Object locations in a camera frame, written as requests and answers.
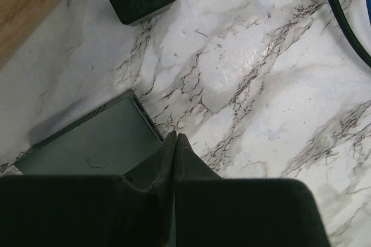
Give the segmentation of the black network switch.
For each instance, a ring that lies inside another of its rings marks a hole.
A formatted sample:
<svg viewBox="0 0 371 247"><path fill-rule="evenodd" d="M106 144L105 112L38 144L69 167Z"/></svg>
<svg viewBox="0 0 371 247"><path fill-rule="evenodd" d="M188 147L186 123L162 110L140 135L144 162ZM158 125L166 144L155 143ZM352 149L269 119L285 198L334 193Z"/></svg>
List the black network switch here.
<svg viewBox="0 0 371 247"><path fill-rule="evenodd" d="M15 166L24 175L124 174L162 141L134 91L128 90L33 145Z"/></svg>

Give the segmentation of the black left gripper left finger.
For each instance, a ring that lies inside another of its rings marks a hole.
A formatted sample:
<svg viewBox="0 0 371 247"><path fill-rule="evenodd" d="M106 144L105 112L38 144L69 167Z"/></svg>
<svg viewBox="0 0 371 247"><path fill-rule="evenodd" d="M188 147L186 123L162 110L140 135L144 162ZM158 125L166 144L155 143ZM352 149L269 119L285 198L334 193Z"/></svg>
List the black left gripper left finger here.
<svg viewBox="0 0 371 247"><path fill-rule="evenodd" d="M168 246L177 135L124 175L1 178L2 246Z"/></svg>

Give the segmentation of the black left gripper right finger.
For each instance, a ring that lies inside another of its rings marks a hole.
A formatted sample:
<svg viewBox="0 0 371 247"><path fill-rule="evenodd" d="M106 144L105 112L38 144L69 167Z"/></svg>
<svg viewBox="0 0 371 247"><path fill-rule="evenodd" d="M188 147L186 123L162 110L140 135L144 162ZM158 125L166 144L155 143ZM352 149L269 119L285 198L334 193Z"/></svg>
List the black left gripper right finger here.
<svg viewBox="0 0 371 247"><path fill-rule="evenodd" d="M177 246L329 246L312 192L295 179L223 179L176 142Z"/></svg>

